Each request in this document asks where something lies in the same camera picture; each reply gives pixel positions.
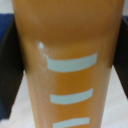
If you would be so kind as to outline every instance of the white surface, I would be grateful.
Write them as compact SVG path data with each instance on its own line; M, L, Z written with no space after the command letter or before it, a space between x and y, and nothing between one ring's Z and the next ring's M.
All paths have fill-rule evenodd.
M0 0L0 13L13 13L11 0ZM128 0L123 14L128 15ZM9 120L3 120L0 128L35 128L31 103L24 76ZM128 101L112 69L101 128L128 128Z

